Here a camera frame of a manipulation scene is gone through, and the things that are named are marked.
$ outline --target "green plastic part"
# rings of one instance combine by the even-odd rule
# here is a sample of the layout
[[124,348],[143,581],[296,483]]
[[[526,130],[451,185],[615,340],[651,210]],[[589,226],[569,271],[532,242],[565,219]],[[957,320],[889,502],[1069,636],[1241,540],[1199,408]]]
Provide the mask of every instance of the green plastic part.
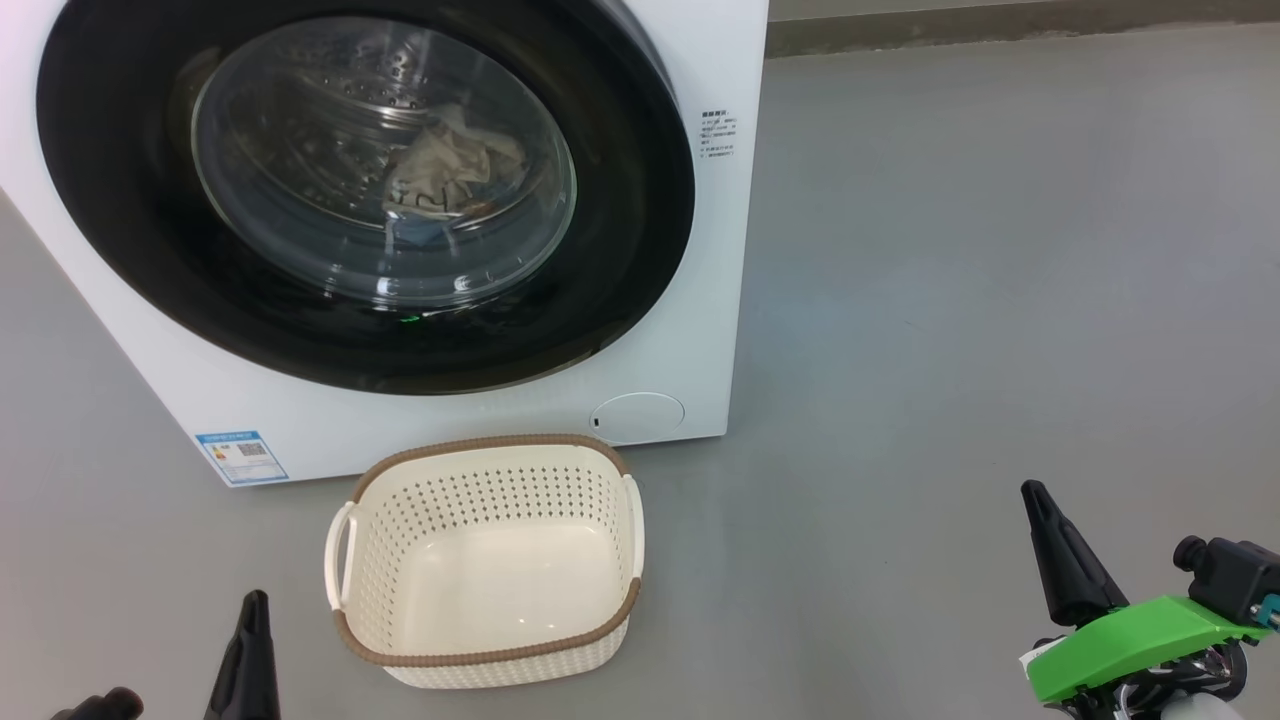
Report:
[[1268,634],[1261,625],[1236,625],[1189,597],[1157,597],[1080,628],[1032,660],[1027,675],[1041,702],[1060,702],[1080,687],[1097,688],[1230,638]]

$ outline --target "beige cloth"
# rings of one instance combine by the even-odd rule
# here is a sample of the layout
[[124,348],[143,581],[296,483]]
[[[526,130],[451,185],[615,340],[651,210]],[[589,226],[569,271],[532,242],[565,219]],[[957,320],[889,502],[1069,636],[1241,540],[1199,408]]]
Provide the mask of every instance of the beige cloth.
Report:
[[439,122],[392,154],[383,210],[433,220],[497,210],[502,191],[524,178],[524,149],[513,137],[468,127],[458,105],[429,114]]

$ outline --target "brown rim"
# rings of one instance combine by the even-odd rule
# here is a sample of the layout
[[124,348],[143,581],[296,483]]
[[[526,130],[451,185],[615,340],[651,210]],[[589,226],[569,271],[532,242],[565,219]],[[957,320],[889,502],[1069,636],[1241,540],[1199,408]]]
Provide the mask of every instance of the brown rim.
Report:
[[[573,445],[579,447],[586,447],[594,450],[600,455],[609,459],[611,462],[618,469],[618,474],[630,474],[626,462],[622,461],[622,456],[618,455],[616,450],[608,445],[585,436],[575,434],[541,434],[541,436],[506,436],[506,437],[492,437],[480,439],[463,439],[457,442],[445,442],[440,445],[431,445],[428,447],[419,447],[415,450],[406,450],[404,452],[397,452],[390,457],[378,462],[365,473],[360,482],[356,483],[356,493],[352,496],[352,502],[360,502],[361,496],[369,486],[378,479],[379,475],[389,470],[390,468],[399,465],[401,462],[407,462],[410,460],[419,460],[422,457],[431,457],[434,455],[448,455],[452,452],[465,452],[468,450],[484,450],[490,447],[516,447],[522,445]],[[530,644],[524,647],[515,647],[511,650],[495,650],[490,652],[468,652],[463,655],[387,655],[384,652],[375,652],[370,650],[365,643],[356,638],[356,634],[351,630],[351,624],[347,623],[347,614],[342,610],[333,611],[334,623],[338,625],[338,634],[342,637],[347,647],[351,648],[357,656],[374,665],[381,665],[384,667],[448,667],[457,665],[485,665],[489,662],[506,662],[509,660],[525,660],[529,657],[538,657],[540,655],[550,655],[553,652],[561,652],[564,650],[573,650],[577,647],[584,647],[594,642],[599,642],[605,638],[613,630],[617,630],[622,623],[626,621],[627,616],[631,615],[631,609],[636,603],[636,598],[640,596],[640,578],[632,578],[631,585],[627,588],[627,596],[622,598],[622,607],[613,614],[603,625],[589,630],[580,635],[573,635],[571,638],[564,638],[561,641],[552,641],[539,644]]]

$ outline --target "empty basket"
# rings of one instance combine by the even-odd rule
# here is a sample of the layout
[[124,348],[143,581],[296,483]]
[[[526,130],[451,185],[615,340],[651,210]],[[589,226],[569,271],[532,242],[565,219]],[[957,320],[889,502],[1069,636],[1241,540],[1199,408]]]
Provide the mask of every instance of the empty basket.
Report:
[[325,543],[338,633],[420,688],[599,667],[622,644],[643,568],[636,483],[613,448],[580,436],[393,455],[360,479]]

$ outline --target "washing machine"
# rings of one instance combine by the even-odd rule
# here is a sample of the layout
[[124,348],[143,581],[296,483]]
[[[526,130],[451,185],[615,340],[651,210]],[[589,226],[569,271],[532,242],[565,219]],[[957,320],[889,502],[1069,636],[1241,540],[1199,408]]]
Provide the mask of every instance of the washing machine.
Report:
[[232,486],[718,436],[767,5],[6,0],[0,188]]

